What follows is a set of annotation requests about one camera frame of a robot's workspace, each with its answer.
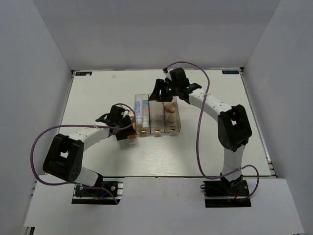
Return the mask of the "orange cream tube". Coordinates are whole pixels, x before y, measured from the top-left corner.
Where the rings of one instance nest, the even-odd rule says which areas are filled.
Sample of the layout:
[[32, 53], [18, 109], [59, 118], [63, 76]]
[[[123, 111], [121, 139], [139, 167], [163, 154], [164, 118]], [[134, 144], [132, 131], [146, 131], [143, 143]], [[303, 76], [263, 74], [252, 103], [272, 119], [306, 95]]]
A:
[[134, 133], [128, 136], [128, 142], [130, 145], [134, 145], [136, 142], [136, 128], [135, 124], [133, 124]]

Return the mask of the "beige makeup sponge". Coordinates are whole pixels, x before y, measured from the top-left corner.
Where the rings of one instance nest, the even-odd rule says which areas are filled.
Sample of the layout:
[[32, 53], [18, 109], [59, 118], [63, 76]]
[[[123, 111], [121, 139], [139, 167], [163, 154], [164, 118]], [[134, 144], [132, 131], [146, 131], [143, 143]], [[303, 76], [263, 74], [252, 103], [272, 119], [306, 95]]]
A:
[[170, 113], [168, 118], [167, 118], [167, 121], [169, 123], [174, 123], [176, 121], [176, 115], [174, 113]]
[[174, 113], [176, 111], [176, 108], [173, 104], [166, 105], [164, 108], [170, 113]]

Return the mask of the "teal pink gradient tube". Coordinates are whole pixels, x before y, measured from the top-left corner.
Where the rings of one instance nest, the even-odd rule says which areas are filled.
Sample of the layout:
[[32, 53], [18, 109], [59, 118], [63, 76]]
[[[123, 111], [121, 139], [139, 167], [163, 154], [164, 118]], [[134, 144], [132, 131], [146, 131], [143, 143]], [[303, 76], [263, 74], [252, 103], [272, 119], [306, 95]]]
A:
[[150, 114], [149, 114], [149, 101], [143, 101], [143, 128], [149, 128]]

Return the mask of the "clear white cosmetic tube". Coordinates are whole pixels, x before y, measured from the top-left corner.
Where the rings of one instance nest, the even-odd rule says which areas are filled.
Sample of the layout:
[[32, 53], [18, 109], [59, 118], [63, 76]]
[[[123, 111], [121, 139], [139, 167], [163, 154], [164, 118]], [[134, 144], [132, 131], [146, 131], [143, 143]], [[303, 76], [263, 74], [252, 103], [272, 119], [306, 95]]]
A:
[[142, 127], [143, 124], [143, 100], [136, 99], [135, 101], [135, 121], [138, 127]]

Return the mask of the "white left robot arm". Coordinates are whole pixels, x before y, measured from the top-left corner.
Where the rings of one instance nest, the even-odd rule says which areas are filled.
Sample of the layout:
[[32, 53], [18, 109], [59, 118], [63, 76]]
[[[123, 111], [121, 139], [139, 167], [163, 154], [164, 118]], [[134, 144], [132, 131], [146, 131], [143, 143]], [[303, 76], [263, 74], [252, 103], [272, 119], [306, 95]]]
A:
[[57, 134], [48, 150], [43, 171], [67, 183], [87, 186], [92, 195], [103, 191], [103, 176], [83, 167], [84, 152], [111, 136], [118, 141], [135, 133], [132, 119], [122, 105], [113, 105], [108, 114], [97, 118], [92, 125], [79, 125], [74, 134]]

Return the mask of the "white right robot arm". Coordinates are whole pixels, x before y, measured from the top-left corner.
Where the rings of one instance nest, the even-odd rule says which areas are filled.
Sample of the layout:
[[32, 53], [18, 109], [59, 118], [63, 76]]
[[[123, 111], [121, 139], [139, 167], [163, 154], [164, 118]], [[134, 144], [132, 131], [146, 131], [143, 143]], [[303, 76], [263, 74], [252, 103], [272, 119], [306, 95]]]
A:
[[233, 195], [242, 181], [242, 158], [252, 129], [242, 105], [231, 106], [209, 94], [197, 83], [190, 83], [183, 68], [164, 69], [165, 79], [157, 79], [149, 99], [171, 102], [175, 96], [199, 108], [200, 114], [208, 114], [217, 122], [218, 140], [224, 148], [224, 163], [219, 179], [221, 190]]

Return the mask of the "clear middle organizer bin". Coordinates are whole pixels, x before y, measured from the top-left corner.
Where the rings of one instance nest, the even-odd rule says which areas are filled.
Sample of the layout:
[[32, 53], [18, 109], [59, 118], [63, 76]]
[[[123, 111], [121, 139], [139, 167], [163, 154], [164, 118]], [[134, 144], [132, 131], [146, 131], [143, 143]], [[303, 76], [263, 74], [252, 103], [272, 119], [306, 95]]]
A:
[[164, 108], [162, 102], [149, 101], [150, 108], [150, 131], [160, 135], [165, 132]]

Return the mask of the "clear organizer bin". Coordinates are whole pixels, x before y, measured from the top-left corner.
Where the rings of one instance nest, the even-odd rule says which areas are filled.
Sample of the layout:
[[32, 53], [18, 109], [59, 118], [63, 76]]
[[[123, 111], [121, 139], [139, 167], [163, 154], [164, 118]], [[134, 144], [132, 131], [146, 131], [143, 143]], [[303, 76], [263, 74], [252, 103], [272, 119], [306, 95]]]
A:
[[165, 132], [164, 108], [162, 102], [149, 101], [150, 108], [150, 131], [160, 135]]
[[[174, 123], [169, 123], [167, 121], [167, 118], [170, 114], [164, 106], [173, 104], [176, 108], [176, 111], [174, 114], [176, 115], [176, 121]], [[176, 97], [173, 97], [173, 100], [171, 102], [164, 102], [163, 103], [163, 108], [164, 108], [164, 115], [165, 115], [165, 133], [173, 134], [173, 133], [179, 133], [181, 130], [181, 121], [180, 121], [180, 115], [179, 115], [179, 106], [178, 106], [178, 101]]]
[[[148, 94], [136, 94], [135, 95], [135, 101], [136, 99], [142, 99], [143, 101], [149, 101], [149, 96]], [[137, 134], [149, 134], [150, 133], [150, 127], [149, 128], [143, 128], [143, 127], [136, 127], [136, 133]]]

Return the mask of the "clear left organizer bin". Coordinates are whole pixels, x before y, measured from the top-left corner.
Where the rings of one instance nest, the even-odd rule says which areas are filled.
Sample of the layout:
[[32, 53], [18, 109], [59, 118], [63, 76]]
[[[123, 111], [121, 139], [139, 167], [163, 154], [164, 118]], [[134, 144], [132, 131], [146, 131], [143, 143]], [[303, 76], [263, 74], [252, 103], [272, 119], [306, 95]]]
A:
[[[136, 99], [142, 99], [143, 101], [149, 101], [149, 96], [148, 94], [136, 94], [135, 95], [135, 101]], [[150, 127], [149, 128], [143, 128], [143, 127], [136, 127], [136, 133], [137, 134], [149, 134], [150, 133]]]

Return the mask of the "clear right organizer bin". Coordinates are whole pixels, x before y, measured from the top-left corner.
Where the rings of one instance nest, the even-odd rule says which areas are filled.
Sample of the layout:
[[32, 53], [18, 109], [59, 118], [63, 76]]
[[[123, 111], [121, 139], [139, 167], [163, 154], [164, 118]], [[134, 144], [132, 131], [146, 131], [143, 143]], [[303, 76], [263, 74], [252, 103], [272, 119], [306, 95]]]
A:
[[[167, 118], [170, 114], [164, 106], [173, 104], [176, 108], [176, 111], [174, 114], [176, 115], [176, 121], [174, 123], [169, 123], [167, 121]], [[179, 133], [181, 130], [181, 121], [180, 121], [180, 115], [179, 115], [179, 106], [178, 106], [178, 101], [176, 97], [173, 97], [173, 100], [171, 102], [164, 102], [163, 103], [163, 108], [164, 108], [164, 115], [165, 115], [165, 133], [173, 134], [173, 133]]]

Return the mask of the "blue label sticker left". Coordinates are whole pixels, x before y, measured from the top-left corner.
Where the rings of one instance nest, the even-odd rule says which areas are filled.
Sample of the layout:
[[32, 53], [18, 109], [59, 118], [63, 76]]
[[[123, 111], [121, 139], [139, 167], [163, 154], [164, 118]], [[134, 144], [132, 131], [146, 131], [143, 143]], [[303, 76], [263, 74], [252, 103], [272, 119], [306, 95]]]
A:
[[83, 72], [76, 72], [75, 76], [91, 76], [92, 72], [91, 71], [83, 71]]

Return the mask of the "blue label sticker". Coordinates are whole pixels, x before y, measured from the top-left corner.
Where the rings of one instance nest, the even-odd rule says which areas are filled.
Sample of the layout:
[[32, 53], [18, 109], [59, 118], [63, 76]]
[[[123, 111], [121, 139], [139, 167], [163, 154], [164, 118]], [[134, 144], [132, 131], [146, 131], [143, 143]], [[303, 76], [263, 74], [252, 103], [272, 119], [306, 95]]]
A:
[[222, 74], [239, 74], [238, 70], [222, 70]]
[[76, 72], [75, 76], [91, 76], [92, 72], [91, 71], [83, 71], [83, 72]]

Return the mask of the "blue label sticker right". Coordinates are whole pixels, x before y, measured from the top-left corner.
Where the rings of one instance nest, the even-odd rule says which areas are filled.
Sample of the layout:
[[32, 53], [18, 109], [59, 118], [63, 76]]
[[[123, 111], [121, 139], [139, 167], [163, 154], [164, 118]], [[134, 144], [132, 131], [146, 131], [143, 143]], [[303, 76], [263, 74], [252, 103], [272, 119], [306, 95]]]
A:
[[238, 70], [222, 70], [222, 74], [239, 74]]

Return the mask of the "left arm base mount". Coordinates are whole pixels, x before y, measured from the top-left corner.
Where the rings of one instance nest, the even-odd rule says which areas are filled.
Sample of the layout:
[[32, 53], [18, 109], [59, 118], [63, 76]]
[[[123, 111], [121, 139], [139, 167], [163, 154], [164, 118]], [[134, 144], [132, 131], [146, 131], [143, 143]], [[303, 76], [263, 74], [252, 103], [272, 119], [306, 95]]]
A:
[[100, 189], [88, 189], [76, 185], [72, 204], [80, 205], [117, 205], [122, 197], [124, 178], [103, 178]]

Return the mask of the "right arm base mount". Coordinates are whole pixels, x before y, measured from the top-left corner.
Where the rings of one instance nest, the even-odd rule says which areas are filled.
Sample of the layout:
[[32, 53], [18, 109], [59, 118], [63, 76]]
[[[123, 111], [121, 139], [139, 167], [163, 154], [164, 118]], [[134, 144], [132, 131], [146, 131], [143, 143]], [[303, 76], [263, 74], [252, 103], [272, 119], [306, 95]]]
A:
[[203, 181], [200, 189], [204, 192], [206, 208], [248, 208], [251, 207], [247, 181], [241, 175], [234, 181], [221, 178], [217, 181]]

